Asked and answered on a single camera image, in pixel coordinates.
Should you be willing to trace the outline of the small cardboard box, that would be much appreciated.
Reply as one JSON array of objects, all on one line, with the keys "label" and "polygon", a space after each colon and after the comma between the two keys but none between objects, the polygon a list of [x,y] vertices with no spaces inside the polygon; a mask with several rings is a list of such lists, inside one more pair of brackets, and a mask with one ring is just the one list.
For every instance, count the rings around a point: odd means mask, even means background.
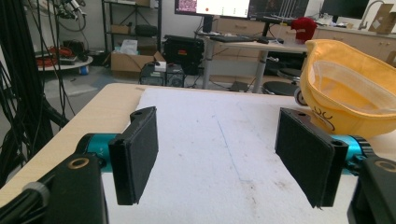
[{"label": "small cardboard box", "polygon": [[112,24],[110,31],[112,34],[129,35],[131,33],[131,27],[128,25]]}]

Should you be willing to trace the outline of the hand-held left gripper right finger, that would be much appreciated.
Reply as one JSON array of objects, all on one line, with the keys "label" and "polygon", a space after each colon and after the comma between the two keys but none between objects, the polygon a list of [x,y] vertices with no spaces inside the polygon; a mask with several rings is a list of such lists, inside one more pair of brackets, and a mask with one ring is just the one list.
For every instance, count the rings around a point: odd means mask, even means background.
[{"label": "hand-held left gripper right finger", "polygon": [[334,139],[303,112],[281,107],[276,154],[312,207],[333,206],[348,145]]}]

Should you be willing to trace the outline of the black metal shelf rack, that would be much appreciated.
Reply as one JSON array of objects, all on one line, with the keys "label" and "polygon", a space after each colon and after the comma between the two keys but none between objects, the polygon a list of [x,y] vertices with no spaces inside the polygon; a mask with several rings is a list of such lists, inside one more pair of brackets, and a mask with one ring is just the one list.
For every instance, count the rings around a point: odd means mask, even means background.
[{"label": "black metal shelf rack", "polygon": [[[105,50],[112,51],[123,39],[138,40],[140,46],[161,48],[162,37],[162,1],[161,0],[101,0]],[[112,24],[128,25],[129,35],[112,34]],[[135,34],[139,24],[157,27],[156,36],[144,37]]]}]

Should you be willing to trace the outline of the black keyboard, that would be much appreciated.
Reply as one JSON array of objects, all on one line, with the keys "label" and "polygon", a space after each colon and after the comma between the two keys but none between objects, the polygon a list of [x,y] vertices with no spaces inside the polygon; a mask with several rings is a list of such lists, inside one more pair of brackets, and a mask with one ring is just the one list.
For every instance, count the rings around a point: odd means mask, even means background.
[{"label": "black keyboard", "polygon": [[218,41],[221,43],[237,43],[237,42],[253,42],[254,38],[248,36],[224,36],[224,35],[216,35],[210,36],[211,40]]}]

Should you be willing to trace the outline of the white caster wheel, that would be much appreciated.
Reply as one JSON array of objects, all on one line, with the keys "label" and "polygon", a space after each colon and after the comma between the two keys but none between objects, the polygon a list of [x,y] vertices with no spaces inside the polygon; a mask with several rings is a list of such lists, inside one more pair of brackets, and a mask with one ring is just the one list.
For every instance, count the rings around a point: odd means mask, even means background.
[{"label": "white caster wheel", "polygon": [[307,102],[305,101],[305,99],[304,99],[304,97],[303,97],[303,93],[302,93],[302,91],[301,91],[301,88],[297,88],[297,89],[295,90],[295,92],[294,92],[294,99],[295,99],[295,102],[296,102],[298,105],[307,106]]}]

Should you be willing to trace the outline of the light wooden cabinet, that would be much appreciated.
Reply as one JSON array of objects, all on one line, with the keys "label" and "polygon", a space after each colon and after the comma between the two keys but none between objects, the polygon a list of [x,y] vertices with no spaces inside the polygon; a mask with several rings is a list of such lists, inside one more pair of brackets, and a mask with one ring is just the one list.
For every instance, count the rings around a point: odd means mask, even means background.
[{"label": "light wooden cabinet", "polygon": [[[278,36],[284,40],[293,40],[295,31],[289,26],[271,24],[261,21],[219,18],[213,23],[212,30],[221,34],[262,35],[268,28],[267,36]],[[356,29],[319,26],[314,39],[332,39],[344,42],[366,54],[376,57],[390,65],[396,66],[396,35],[379,35],[374,32]]]}]

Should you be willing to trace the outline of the tall cardboard box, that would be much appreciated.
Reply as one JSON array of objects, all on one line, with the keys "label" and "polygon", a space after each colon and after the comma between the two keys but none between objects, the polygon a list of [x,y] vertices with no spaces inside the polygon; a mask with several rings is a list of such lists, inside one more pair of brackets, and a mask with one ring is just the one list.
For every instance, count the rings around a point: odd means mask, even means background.
[{"label": "tall cardboard box", "polygon": [[396,11],[392,9],[393,4],[382,4],[369,27],[369,31],[382,35],[390,34],[396,25]]}]

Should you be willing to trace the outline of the open cardboard box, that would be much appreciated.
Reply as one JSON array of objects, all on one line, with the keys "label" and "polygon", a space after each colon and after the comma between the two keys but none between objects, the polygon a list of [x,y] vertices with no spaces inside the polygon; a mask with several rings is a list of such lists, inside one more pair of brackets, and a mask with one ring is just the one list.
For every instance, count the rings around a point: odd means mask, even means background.
[{"label": "open cardboard box", "polygon": [[140,72],[147,63],[164,62],[165,58],[156,51],[153,55],[130,55],[113,51],[111,53],[111,70],[117,72]]}]

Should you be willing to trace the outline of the white paper bag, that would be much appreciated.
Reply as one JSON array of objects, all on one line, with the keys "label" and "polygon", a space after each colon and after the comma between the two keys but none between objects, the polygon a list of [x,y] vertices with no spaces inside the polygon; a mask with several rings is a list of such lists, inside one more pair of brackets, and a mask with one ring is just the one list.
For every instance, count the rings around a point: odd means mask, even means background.
[{"label": "white paper bag", "polygon": [[137,54],[138,41],[134,39],[124,39],[120,46],[120,52],[129,55]]}]

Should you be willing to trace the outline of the bright computer monitor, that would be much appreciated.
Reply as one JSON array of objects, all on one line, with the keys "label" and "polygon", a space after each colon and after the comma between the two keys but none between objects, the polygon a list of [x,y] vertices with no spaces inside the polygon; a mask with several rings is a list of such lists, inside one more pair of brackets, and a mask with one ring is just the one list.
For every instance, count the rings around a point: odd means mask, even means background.
[{"label": "bright computer monitor", "polygon": [[246,18],[250,0],[175,0],[175,13]]}]

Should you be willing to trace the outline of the yellow cap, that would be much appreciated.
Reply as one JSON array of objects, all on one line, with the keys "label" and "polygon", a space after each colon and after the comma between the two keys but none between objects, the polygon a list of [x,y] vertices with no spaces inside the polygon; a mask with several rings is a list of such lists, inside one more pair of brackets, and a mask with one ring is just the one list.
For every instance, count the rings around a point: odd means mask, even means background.
[{"label": "yellow cap", "polygon": [[396,130],[396,68],[330,39],[305,42],[302,96],[335,134],[370,138]]}]

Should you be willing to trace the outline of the black round stool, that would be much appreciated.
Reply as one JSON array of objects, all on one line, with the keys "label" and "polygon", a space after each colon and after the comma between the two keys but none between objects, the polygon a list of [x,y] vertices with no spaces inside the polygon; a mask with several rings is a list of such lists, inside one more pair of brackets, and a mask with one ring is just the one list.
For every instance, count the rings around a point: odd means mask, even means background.
[{"label": "black round stool", "polygon": [[298,89],[297,85],[282,81],[268,81],[262,85],[262,91],[268,94],[293,96]]}]

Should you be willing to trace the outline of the white table mat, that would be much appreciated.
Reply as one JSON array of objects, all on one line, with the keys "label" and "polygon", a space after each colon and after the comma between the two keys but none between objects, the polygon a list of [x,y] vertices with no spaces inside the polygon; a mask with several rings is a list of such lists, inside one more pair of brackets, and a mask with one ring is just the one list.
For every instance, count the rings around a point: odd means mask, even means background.
[{"label": "white table mat", "polygon": [[355,177],[317,209],[275,153],[280,108],[293,98],[149,88],[160,149],[140,203],[120,206],[104,177],[111,224],[347,224]]}]

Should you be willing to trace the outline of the red cap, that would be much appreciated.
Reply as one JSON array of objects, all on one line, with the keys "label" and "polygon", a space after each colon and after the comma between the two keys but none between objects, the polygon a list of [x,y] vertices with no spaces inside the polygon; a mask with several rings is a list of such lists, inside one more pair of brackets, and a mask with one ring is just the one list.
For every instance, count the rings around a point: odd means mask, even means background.
[{"label": "red cap", "polygon": [[301,17],[292,21],[290,26],[292,30],[296,31],[295,40],[299,44],[311,40],[317,27],[316,22],[307,17]]}]

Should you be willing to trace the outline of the dark computer monitor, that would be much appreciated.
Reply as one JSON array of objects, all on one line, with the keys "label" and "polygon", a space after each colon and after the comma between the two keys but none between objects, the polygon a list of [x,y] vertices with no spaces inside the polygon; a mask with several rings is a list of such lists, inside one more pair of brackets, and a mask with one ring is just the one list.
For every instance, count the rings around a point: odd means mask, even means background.
[{"label": "dark computer monitor", "polygon": [[299,18],[305,14],[309,0],[250,0],[250,19]]}]

